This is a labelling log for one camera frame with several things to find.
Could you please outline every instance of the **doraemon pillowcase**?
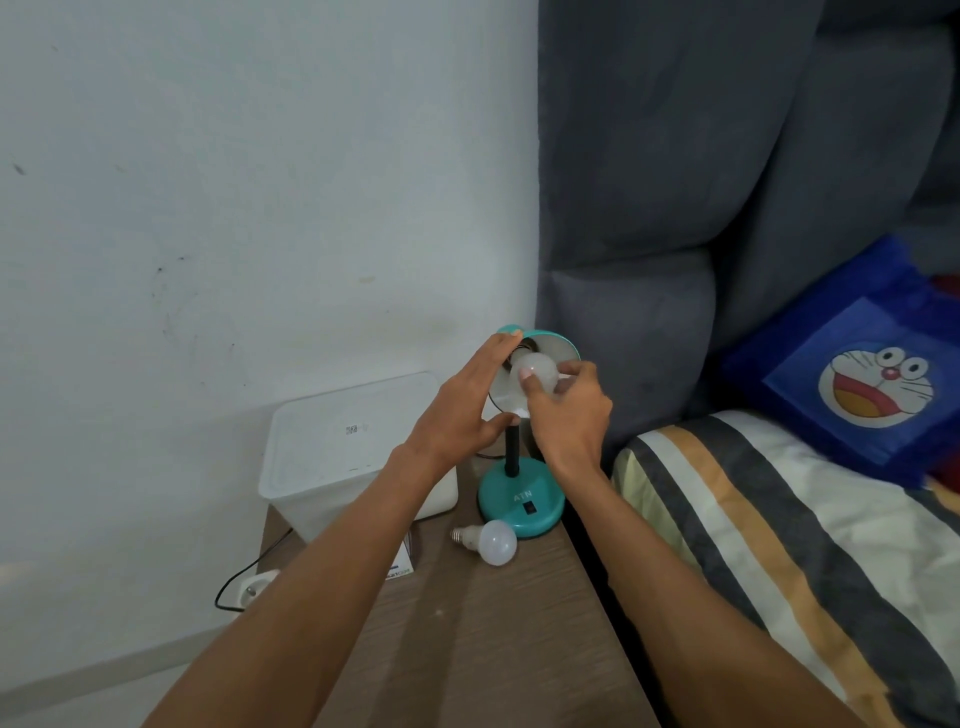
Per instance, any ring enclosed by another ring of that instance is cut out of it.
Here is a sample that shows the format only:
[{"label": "doraemon pillowcase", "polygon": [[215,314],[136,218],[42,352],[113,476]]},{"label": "doraemon pillowcase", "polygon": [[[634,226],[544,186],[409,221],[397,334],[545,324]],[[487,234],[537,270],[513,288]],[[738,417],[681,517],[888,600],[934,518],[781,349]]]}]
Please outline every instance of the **doraemon pillowcase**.
[{"label": "doraemon pillowcase", "polygon": [[960,301],[887,235],[723,355],[724,379],[812,447],[921,488],[960,446]]}]

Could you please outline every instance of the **hand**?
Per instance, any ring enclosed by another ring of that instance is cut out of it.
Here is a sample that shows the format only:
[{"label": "hand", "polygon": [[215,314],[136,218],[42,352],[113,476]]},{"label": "hand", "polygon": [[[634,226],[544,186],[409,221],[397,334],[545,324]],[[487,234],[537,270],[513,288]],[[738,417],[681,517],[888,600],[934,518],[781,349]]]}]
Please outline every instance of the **hand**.
[{"label": "hand", "polygon": [[600,389],[592,362],[566,361],[557,369],[576,378],[561,379],[553,397],[532,372],[518,373],[537,445],[558,479],[599,471],[613,403]]},{"label": "hand", "polygon": [[431,458],[438,480],[464,458],[492,445],[508,425],[519,425],[519,417],[509,412],[485,422],[483,406],[497,370],[522,339],[520,330],[491,336],[417,420],[407,444]]}]

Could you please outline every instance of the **wooden table surface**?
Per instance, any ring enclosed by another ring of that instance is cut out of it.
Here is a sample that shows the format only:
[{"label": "wooden table surface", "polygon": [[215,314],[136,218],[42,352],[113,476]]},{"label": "wooden table surface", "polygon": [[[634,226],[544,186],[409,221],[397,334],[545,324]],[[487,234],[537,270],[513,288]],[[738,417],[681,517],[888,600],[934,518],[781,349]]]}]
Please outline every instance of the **wooden table surface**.
[{"label": "wooden table surface", "polygon": [[[463,463],[457,507],[414,524],[414,573],[384,584],[318,726],[660,725],[561,523],[498,569],[450,541],[482,522],[491,465]],[[286,527],[271,509],[264,544]],[[302,548],[293,536],[261,568]]]}]

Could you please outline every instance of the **white wall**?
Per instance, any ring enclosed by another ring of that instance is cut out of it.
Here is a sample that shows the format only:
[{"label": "white wall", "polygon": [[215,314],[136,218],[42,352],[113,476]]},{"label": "white wall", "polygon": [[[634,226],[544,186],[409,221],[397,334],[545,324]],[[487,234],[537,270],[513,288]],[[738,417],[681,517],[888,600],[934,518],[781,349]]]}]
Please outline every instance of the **white wall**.
[{"label": "white wall", "polygon": [[0,4],[0,691],[222,621],[277,403],[532,322],[536,5]]}]

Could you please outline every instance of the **doraemon face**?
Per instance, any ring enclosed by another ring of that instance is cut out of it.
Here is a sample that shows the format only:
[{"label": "doraemon face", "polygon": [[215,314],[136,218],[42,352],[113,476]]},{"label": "doraemon face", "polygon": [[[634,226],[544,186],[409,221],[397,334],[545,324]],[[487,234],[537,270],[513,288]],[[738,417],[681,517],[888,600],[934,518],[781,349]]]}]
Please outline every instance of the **doraemon face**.
[{"label": "doraemon face", "polygon": [[927,369],[926,359],[899,347],[843,352],[820,375],[820,396],[830,411],[854,425],[899,425],[933,399]]}]

